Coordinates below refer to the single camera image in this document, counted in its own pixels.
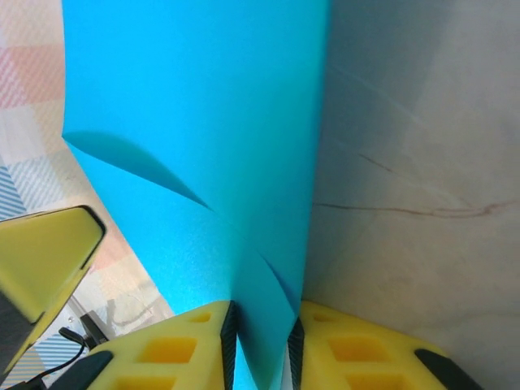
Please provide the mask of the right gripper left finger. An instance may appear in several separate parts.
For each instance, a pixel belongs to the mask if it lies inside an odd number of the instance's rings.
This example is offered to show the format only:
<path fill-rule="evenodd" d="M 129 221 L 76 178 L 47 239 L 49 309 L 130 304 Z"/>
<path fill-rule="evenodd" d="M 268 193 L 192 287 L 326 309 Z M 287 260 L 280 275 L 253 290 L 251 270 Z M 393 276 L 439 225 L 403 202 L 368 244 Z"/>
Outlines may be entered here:
<path fill-rule="evenodd" d="M 232 390 L 233 301 L 215 301 L 96 347 L 58 379 L 58 390 Z"/>

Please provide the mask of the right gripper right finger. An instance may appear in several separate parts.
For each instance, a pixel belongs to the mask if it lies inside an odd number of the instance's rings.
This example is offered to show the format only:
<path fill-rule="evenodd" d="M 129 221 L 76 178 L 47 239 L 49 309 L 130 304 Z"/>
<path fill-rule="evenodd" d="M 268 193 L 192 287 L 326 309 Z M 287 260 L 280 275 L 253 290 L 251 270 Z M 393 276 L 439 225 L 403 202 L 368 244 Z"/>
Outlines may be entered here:
<path fill-rule="evenodd" d="M 292 390 L 483 390 L 435 345 L 312 301 L 288 355 Z"/>

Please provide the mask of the blue square paper sheet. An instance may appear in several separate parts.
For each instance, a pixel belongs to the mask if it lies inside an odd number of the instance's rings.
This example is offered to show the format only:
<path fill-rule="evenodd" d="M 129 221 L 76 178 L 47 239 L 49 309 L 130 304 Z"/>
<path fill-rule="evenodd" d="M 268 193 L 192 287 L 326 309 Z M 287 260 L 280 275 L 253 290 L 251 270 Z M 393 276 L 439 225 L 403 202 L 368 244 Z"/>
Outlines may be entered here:
<path fill-rule="evenodd" d="M 239 307 L 238 390 L 299 311 L 329 0 L 62 0 L 63 138 L 171 308 Z"/>

